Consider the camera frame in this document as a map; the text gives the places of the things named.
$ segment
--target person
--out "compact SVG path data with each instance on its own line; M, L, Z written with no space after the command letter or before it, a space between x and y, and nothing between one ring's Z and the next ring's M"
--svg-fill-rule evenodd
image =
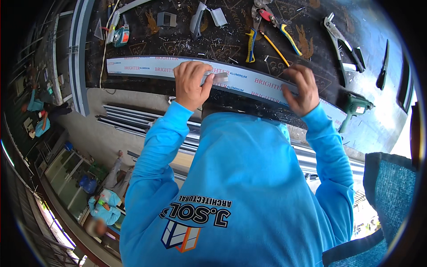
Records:
M67 102L65 102L60 106L54 106L53 108L49 106L48 110L49 112L43 110L44 113L40 113L40 114L43 114L42 115L43 120L37 123L37 125L35 126L35 129L30 130L28 134L30 135L31 138L40 137L50 128L51 121L56 121L59 116L66 115L72 111L71 108L68 108Z
M40 137L50 128L50 120L48 118L48 113L45 112L43 115L43 120L39 121L35 126L35 129L31 129L28 133L31 138Z
M41 101L40 99L35 98L35 89L37 88L37 85L33 86L32 89L32 93L31 93L31 98L29 100L28 103L24 103L21 106L21 111L25 112L25 111L42 111L45 110L48 113L51 114L51 116L54 116L53 118L50 118L51 120L55 121L58 116L60 115L66 115L70 112L73 111L73 104L71 105L71 107L68 107L68 103L65 102L64 104L60 105L60 106L53 106L50 105L49 103L45 103L43 101Z
M178 190L169 163L209 97L212 67L184 62L173 71L176 100L148 131L126 193L120 256L133 266L323 266L322 252L349 241L353 175L340 135L319 105L312 71L284 71L289 107L307 124L321 185L314 195L287 127L248 114L204 117L200 144Z
M93 237L100 237L107 231L108 225L113 225L120 217L120 210L116 208L120 202L132 177L133 166L126 172L125 177L117 183L117 172L123 161L123 152L119 151L119 157L107 175L104 184L104 194L111 195L107 202L99 203L100 196L91 197L88 201L91 212L91 221L86 226L86 232Z

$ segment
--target yellow handled pliers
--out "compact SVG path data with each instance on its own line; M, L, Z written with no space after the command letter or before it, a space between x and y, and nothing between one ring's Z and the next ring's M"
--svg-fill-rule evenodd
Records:
M283 33L288 40L290 41L295 52L302 56L300 50L296 47L296 44L289 33L285 30L286 24L278 23L276 17L273 15L273 12L270 8L267 7L266 3L269 3L269 0L254 0L254 5L252 6L251 16L254 19L253 24L254 27L251 28L250 33L246 33L249 35L249 43L248 43L248 57L246 58L247 63L252 63L255 61L254 57L254 43L255 37L257 36L258 27L260 25L261 19L265 19L266 21L270 21L274 27L278 28L281 33Z

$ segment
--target yellow pencil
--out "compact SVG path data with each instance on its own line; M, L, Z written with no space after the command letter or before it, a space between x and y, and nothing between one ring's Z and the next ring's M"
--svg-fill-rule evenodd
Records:
M271 44L271 46L273 46L274 50L276 50L276 52L279 54L279 56L283 59L283 61L285 61L286 66L289 67L289 63L288 61L286 61L285 57L282 55L282 53L280 53L279 49L277 49L277 47L274 45L274 43L270 40L270 38L268 38L264 32L260 31L260 33L267 39L267 41Z

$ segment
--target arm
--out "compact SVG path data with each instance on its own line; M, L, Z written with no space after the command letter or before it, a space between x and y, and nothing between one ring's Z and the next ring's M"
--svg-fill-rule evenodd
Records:
M44 131L44 129L46 128L46 121L47 121L47 112L44 114L43 116L43 126L41 127L41 129Z
M110 207L108 210L110 212L110 217L106 220L107 225L113 225L119 219L121 212L116 207Z
M31 106L33 104L34 97L35 97L35 88L32 89L31 98L29 100L28 106Z
M349 241L353 232L353 172L341 136L321 106L302 119L308 125L306 139L316 152L321 181L316 198L330 220L338 245Z
M93 196L88 201L89 211L91 212L92 216L96 215L96 213L95 213L95 202L96 202L96 200L95 200L95 197L93 197Z
M282 88L290 108L307 124L306 140L316 152L317 173L322 184L316 198L328 217L336 244L349 241L353 228L353 172L335 131L319 105L319 93L313 72L301 65L285 71L297 84L300 96L294 98Z
M212 67L184 62L174 69L176 100L148 131L126 192L126 217L120 233L124 251L129 251L144 230L178 193L169 163L176 157L189 129L187 121L209 97L213 75L200 86L203 74Z

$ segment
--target blue long-sleeve shirt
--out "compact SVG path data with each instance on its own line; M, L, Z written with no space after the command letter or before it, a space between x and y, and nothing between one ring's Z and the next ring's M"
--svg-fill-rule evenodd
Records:
M120 234L125 267L322 266L322 252L349 241L353 175L321 106L303 121L322 184L309 189L280 123L214 113L178 190L168 165L192 112L173 102L148 131L126 193Z
M110 206L110 210L107 211L106 208L104 208L101 204L97 203L95 206L95 198L91 197L88 201L89 204L89 210L91 212L91 215L95 218L102 218L106 225L113 225L120 217L120 210L116 208L117 203L120 201L119 196L114 193L111 190L108 190L111 192L111 197L108 200L108 205Z
M35 126L35 135L37 137L40 137L42 134L44 134L50 128L50 120L49 120L49 118L46 118L46 125L44 126L44 130L43 130L43 121L44 121L44 119L42 119L41 121L39 121L37 123L37 125Z
M27 110L28 111L38 111L43 110L44 102L40 101L39 99L34 99L35 96L35 90L31 93L31 99L29 100Z

